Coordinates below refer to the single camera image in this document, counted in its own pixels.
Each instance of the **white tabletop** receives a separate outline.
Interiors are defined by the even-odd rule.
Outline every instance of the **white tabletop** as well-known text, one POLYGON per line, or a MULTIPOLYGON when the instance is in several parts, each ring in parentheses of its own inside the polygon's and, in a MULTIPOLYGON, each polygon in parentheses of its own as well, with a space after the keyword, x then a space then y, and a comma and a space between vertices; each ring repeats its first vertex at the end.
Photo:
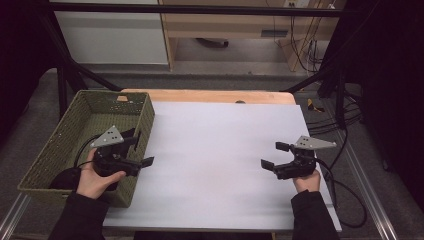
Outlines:
MULTIPOLYGON (((135 230, 263 231, 293 229, 291 180, 261 168, 293 155, 275 142, 309 133, 297 105, 153 102, 156 112, 129 208, 111 208, 105 227, 135 230)), ((321 192, 341 226, 324 181, 321 192)))

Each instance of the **hand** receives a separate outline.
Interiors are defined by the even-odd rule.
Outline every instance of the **hand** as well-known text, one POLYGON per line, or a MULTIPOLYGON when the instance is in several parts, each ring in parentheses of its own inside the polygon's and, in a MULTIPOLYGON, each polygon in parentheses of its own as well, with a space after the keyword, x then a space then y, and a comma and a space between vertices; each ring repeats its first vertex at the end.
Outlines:
MULTIPOLYGON (((88 153, 87 162, 93 160, 96 150, 94 148, 88 153)), ((118 182, 125 176, 126 173, 124 171, 119 171, 108 177, 101 177, 94 171, 93 162, 86 163, 81 169, 77 193, 88 198, 97 199, 109 185, 118 182)))
POLYGON ((309 192, 318 192, 321 175, 317 170, 306 177, 293 178, 294 186, 298 193, 308 190, 309 192))

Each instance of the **woven basket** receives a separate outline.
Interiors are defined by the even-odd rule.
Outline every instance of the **woven basket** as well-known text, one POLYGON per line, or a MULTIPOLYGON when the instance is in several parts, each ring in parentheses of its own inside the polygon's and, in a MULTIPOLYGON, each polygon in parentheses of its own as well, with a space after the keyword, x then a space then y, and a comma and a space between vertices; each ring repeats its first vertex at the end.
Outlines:
MULTIPOLYGON (((155 112, 148 93, 111 91, 79 91, 68 107, 50 139, 26 173, 18 190, 46 203, 65 204, 71 190, 49 189, 55 176, 73 166, 80 147, 90 137, 102 134, 115 125, 121 132, 136 128, 141 137, 137 147, 131 146, 127 159, 140 162, 144 158, 155 112)), ((85 161, 89 144, 80 156, 85 161)), ((104 196, 113 207, 130 206, 137 177, 123 178, 116 190, 104 196)))

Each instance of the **floor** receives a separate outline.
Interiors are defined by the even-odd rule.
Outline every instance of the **floor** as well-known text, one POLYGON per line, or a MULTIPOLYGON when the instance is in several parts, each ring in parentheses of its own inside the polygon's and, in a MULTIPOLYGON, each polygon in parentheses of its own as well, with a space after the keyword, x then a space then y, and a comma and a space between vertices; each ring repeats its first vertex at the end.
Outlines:
MULTIPOLYGON (((179 42, 175 68, 164 70, 161 66, 124 66, 124 71, 111 69, 110 66, 91 66, 111 82, 128 88, 174 88, 174 89, 228 89, 228 90, 284 90, 306 79, 310 72, 299 70, 290 72, 281 49, 274 41, 230 40, 227 48, 208 45, 197 39, 182 39, 179 42)), ((98 84, 87 81, 90 88, 99 88, 98 84)), ((297 104, 302 108, 309 127, 321 126, 332 117, 334 99, 320 99, 316 89, 319 83, 311 84, 303 91, 294 94, 297 104), (316 108, 308 109, 308 99, 316 108)), ((357 86, 348 86, 355 91, 357 86)), ((49 134, 57 124, 57 81, 54 73, 47 73, 40 80, 40 86, 29 103, 29 108, 18 121, 8 141, 0 148, 0 172, 5 181, 1 183, 2 198, 0 216, 6 216, 18 192, 16 186, 25 174, 49 134)), ((352 114, 358 113, 352 108, 352 114)), ((389 223, 396 231, 394 239, 424 239, 424 215, 414 204, 409 193, 395 173, 384 171, 378 151, 364 124, 360 121, 349 126, 349 144, 334 166, 335 178, 348 185, 353 192, 366 200, 352 173, 348 159, 355 154, 381 201, 381 207, 388 216, 389 223)), ((323 140, 343 144, 345 132, 319 134, 323 140)), ((337 151, 319 151, 317 155, 331 162, 337 151)), ((348 223, 359 223, 363 213, 358 201, 344 188, 337 186, 340 219, 348 223)), ((31 201, 27 211, 16 226, 12 239, 45 239, 61 209, 31 201)), ((367 220, 360 228, 344 226, 340 233, 342 239, 385 239, 376 227, 373 209, 367 210, 367 220)), ((105 229, 106 236, 130 237, 131 231, 105 229)), ((277 239, 290 239, 290 233, 278 233, 277 239)))

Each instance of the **black metal pole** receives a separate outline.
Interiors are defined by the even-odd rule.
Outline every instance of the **black metal pole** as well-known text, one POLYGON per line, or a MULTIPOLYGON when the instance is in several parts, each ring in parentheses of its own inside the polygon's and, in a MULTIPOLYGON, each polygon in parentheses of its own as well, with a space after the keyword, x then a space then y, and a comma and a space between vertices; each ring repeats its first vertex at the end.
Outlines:
POLYGON ((354 10, 317 8, 274 8, 244 6, 204 5, 154 5, 154 4, 100 4, 100 3, 43 3, 38 5, 50 11, 109 12, 109 13, 174 13, 174 14, 221 14, 297 17, 357 17, 362 13, 354 10))

